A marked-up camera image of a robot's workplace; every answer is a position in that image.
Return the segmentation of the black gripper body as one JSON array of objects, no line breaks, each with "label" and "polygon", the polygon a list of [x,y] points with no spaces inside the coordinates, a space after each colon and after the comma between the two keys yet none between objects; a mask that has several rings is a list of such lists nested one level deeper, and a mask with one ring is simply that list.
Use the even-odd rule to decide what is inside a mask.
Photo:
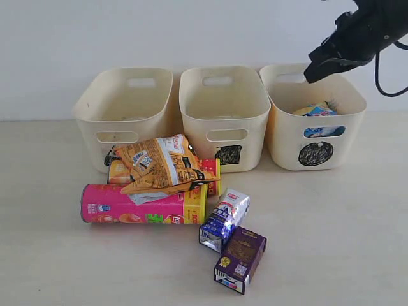
[{"label": "black gripper body", "polygon": [[309,54],[308,83],[364,66],[392,44],[392,2],[356,4],[358,9],[341,14],[335,21],[336,30]]}]

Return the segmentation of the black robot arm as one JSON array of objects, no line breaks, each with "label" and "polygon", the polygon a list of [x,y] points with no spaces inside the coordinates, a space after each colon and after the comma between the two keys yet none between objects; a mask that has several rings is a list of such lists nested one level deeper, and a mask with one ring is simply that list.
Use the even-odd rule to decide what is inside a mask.
[{"label": "black robot arm", "polygon": [[365,66],[375,55],[407,34],[407,1],[356,1],[344,12],[335,31],[309,54],[308,83]]}]

